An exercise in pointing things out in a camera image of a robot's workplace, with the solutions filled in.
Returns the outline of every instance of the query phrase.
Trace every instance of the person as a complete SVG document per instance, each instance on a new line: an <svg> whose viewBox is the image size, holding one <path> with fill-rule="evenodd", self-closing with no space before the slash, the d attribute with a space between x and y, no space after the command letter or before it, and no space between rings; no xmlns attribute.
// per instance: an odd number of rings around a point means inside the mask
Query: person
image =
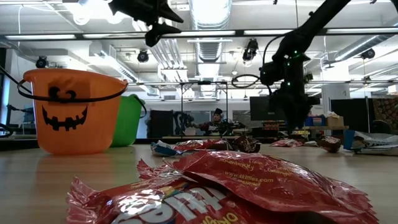
<svg viewBox="0 0 398 224"><path fill-rule="evenodd" d="M204 122L203 124L195 124L193 123L192 126L194 128L198 128L201 131L205 132L205 135L209 136L213 133L218 133L218 128L221 124L223 110L217 108L213 114L213 120L209 122Z"/></svg>

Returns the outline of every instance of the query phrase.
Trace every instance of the bucket handle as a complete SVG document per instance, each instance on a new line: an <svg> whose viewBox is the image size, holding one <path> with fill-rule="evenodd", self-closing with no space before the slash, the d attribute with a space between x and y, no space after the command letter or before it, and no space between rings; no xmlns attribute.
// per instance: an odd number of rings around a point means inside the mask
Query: bucket handle
<svg viewBox="0 0 398 224"><path fill-rule="evenodd" d="M26 80L21 80L18 83L17 89L18 93L26 98L33 99L33 100L39 100L39 101L48 101L48 102L58 102L58 103L93 103L93 102L98 102L98 101L104 101L104 100L110 100L112 98L118 97L122 95L126 90L128 83L126 83L126 86L119 92L109 95L109 96L103 96L103 97L98 97L98 98L81 98L81 99L76 99L76 98L54 98L54 97L47 97L47 96L35 96L35 95L30 95L23 93L20 89L20 87L26 82Z"/></svg>
<svg viewBox="0 0 398 224"><path fill-rule="evenodd" d="M8 131L8 134L5 135L0 135L0 138L8 138L9 136L12 136L12 134L14 133L14 130L12 128L10 128L9 126L6 126L4 124L0 124L0 128L3 128L3 131Z"/></svg>
<svg viewBox="0 0 398 224"><path fill-rule="evenodd" d="M145 116L147 116L147 108L145 107L145 105L142 103L142 101L138 98L138 96L134 96L135 99L138 101L139 104L141 104L141 106L143 107L145 114L143 116L140 116L139 119L141 118L145 118Z"/></svg>

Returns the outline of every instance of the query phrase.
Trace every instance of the candy wrapper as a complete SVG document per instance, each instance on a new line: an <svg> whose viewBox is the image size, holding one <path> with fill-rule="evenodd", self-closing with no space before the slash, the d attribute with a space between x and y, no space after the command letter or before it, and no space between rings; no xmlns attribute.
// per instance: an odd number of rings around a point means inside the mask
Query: candy wrapper
<svg viewBox="0 0 398 224"><path fill-rule="evenodd" d="M213 144L212 146L218 146L222 150L224 147L220 144ZM157 143L152 142L150 145L150 149L152 151L152 155L154 156L162 156L162 157L170 157L170 156L182 156L182 154L186 152L195 152L195 151L201 151L201 150L209 150L209 151L214 151L215 149L191 149L188 147L188 149L183 149L183 147L173 147L169 144L166 144L162 141L157 141Z"/></svg>
<svg viewBox="0 0 398 224"><path fill-rule="evenodd" d="M234 151L254 153L259 152L261 148L261 143L257 139L247 136L240 136L229 142Z"/></svg>
<svg viewBox="0 0 398 224"><path fill-rule="evenodd" d="M179 142L174 147L177 151L187 151L194 149L214 149L214 150L232 150L228 141L223 139L204 139L204 140L189 140Z"/></svg>
<svg viewBox="0 0 398 224"><path fill-rule="evenodd" d="M284 215L253 205L226 189L183 177L154 177L102 192L75 178L68 193L68 224L289 224Z"/></svg>
<svg viewBox="0 0 398 224"><path fill-rule="evenodd" d="M315 212L344 224L378 223L364 192L275 157L201 151L170 166L202 184L218 183L266 210Z"/></svg>
<svg viewBox="0 0 398 224"><path fill-rule="evenodd" d="M302 146L303 143L298 142L294 139L283 139L272 143L270 146L272 147L299 147Z"/></svg>
<svg viewBox="0 0 398 224"><path fill-rule="evenodd" d="M138 161L137 171L141 180L148 180L154 177L173 177L181 176L174 168L169 165L162 165L155 168L148 166L142 159Z"/></svg>
<svg viewBox="0 0 398 224"><path fill-rule="evenodd" d="M340 150L341 140L331 136L323 136L319 141L318 145L331 153L336 153Z"/></svg>

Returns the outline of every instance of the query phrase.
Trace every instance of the wooden table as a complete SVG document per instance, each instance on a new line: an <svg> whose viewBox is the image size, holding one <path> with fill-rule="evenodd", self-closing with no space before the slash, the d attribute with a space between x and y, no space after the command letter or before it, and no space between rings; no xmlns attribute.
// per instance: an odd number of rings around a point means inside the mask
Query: wooden table
<svg viewBox="0 0 398 224"><path fill-rule="evenodd" d="M380 223L398 219L398 158L349 153L330 154L314 147L276 148L261 152L298 163L369 194ZM53 157L40 149L0 152L1 223L64 223L65 196L77 175L96 190L138 181L136 165L162 163L149 145L110 149L107 153Z"/></svg>
<svg viewBox="0 0 398 224"><path fill-rule="evenodd" d="M164 136L162 139L236 139L239 136Z"/></svg>
<svg viewBox="0 0 398 224"><path fill-rule="evenodd" d="M316 131L331 131L331 130L347 130L349 126L306 126L304 130L316 130Z"/></svg>

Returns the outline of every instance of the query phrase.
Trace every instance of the green bucket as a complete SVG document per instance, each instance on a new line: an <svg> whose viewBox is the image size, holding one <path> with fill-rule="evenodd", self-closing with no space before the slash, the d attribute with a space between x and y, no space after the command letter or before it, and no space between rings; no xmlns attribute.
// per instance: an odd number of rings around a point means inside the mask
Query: green bucket
<svg viewBox="0 0 398 224"><path fill-rule="evenodd" d="M121 97L118 120L111 147L129 146L136 141L141 108L144 107L146 112L144 105L145 101L138 98L135 94Z"/></svg>

